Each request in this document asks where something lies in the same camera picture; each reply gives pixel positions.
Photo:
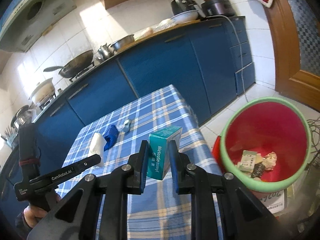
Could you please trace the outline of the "person's left hand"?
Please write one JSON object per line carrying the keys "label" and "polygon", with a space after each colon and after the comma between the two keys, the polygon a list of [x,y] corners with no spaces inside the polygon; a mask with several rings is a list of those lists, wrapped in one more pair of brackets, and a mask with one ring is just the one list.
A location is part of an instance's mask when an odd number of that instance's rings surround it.
{"label": "person's left hand", "polygon": [[23,217],[24,221],[30,228],[34,228],[39,220],[46,217],[48,212],[38,206],[35,206],[33,204],[29,204],[24,210],[23,210]]}

